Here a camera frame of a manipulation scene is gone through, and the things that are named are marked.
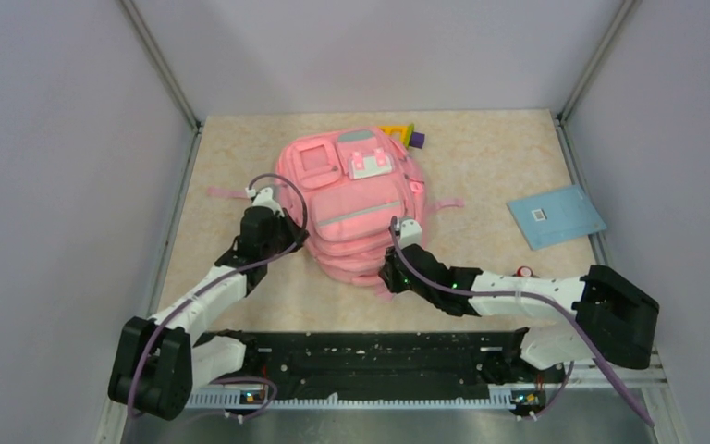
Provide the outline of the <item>pink student backpack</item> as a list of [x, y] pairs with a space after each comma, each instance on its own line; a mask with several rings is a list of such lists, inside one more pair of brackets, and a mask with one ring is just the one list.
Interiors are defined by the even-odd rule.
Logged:
[[308, 212], [305, 248], [332, 279], [389, 292], [379, 269], [391, 240], [392, 217], [419, 223], [463, 200], [431, 201], [422, 169], [410, 149], [379, 127], [361, 127], [298, 138], [280, 153], [275, 197], [295, 222]]

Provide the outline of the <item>light blue notebook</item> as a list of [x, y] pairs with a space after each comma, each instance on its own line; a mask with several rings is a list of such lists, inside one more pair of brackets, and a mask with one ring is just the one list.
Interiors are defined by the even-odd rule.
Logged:
[[580, 185], [546, 191], [507, 202], [531, 250], [593, 235], [607, 228]]

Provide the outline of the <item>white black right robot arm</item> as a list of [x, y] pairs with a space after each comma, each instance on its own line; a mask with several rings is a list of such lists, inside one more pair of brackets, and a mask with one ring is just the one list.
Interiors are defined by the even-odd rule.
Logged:
[[452, 316], [515, 315], [545, 321], [505, 356], [508, 374], [529, 381], [563, 361], [602, 360], [649, 367], [660, 307], [613, 268], [591, 265], [582, 277], [503, 276], [446, 266], [417, 244], [386, 250], [378, 273], [391, 293], [413, 292]]

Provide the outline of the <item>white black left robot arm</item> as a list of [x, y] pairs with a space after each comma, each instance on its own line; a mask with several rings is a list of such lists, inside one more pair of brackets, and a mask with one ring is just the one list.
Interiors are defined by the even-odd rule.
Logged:
[[107, 396], [127, 407], [131, 417], [144, 413], [172, 420], [190, 394], [210, 379], [195, 356], [213, 356], [212, 347], [231, 350], [225, 371], [248, 382], [259, 371], [259, 357], [238, 341], [200, 337], [229, 306], [249, 296], [270, 263], [299, 250], [309, 236], [308, 212], [295, 222], [286, 208], [255, 205], [240, 220], [239, 234], [203, 280], [164, 311], [149, 318], [134, 316], [122, 327]]

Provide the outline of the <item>red black stamp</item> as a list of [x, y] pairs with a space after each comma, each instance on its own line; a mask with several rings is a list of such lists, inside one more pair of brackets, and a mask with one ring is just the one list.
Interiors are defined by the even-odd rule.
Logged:
[[520, 267], [517, 269], [517, 271], [516, 271], [516, 273], [515, 273], [515, 276], [516, 276], [516, 277], [521, 277], [521, 278], [533, 278], [533, 277], [534, 277], [534, 273], [533, 273], [533, 270], [532, 270], [530, 267], [524, 265], [524, 266], [520, 266]]

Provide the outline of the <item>yellow green purple toy block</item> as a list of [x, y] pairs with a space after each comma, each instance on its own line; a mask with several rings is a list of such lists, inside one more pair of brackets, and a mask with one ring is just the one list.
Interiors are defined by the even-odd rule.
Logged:
[[425, 145], [425, 134], [417, 131], [412, 123], [405, 126], [380, 126], [379, 130], [397, 142], [401, 142], [406, 148], [422, 149]]

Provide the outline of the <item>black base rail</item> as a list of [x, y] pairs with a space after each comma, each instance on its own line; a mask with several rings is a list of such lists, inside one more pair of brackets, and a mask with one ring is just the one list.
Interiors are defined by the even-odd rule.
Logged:
[[272, 381], [280, 401], [447, 401], [488, 398], [508, 384], [562, 382], [559, 364], [520, 358], [524, 329], [507, 332], [269, 333], [223, 330], [246, 346], [234, 377]]

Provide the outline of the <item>aluminium frame rail right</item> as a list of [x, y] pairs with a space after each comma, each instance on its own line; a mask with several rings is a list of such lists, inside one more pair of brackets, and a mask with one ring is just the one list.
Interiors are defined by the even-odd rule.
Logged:
[[618, 226], [614, 203], [618, 201], [612, 189], [617, 170], [607, 152], [611, 143], [603, 140], [613, 119], [607, 112], [591, 107], [598, 95], [609, 59], [621, 37], [640, 9], [640, 1], [613, 1], [607, 21], [588, 39], [582, 67], [576, 74], [561, 107], [554, 112], [555, 128], [561, 144], [569, 176], [592, 199], [595, 208], [607, 223], [607, 228], [588, 237], [597, 263], [613, 265], [612, 232]]

